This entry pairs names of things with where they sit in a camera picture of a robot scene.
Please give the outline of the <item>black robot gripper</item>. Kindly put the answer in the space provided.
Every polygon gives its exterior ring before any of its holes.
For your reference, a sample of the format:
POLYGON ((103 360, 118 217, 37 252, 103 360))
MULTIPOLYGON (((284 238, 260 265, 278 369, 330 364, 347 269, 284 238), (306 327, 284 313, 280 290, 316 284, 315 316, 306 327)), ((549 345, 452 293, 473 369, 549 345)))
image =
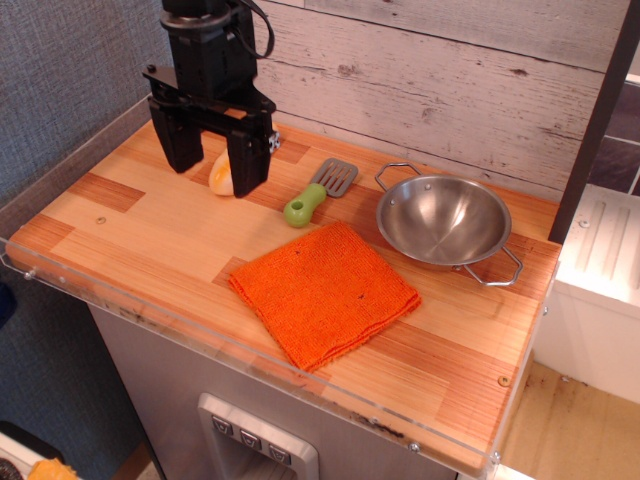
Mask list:
POLYGON ((227 135, 234 195, 243 198, 268 178, 276 105, 254 86, 257 61, 271 55, 275 33, 261 9, 164 9, 173 65, 148 65, 151 120, 169 166, 185 173, 204 152, 198 113, 226 132, 225 110, 248 114, 227 135))

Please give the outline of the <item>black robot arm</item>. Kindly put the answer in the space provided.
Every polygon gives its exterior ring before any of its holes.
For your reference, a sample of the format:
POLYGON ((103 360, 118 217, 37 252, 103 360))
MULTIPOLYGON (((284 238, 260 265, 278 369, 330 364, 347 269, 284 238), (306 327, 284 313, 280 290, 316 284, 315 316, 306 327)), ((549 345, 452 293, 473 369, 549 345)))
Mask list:
POLYGON ((267 180, 278 141, 276 105, 254 85, 257 62, 273 52, 275 34, 259 53, 254 17, 267 16, 253 1, 165 1, 160 22, 173 64, 143 72, 152 123, 171 168, 184 173, 203 160, 202 132, 220 135, 238 198, 267 180))

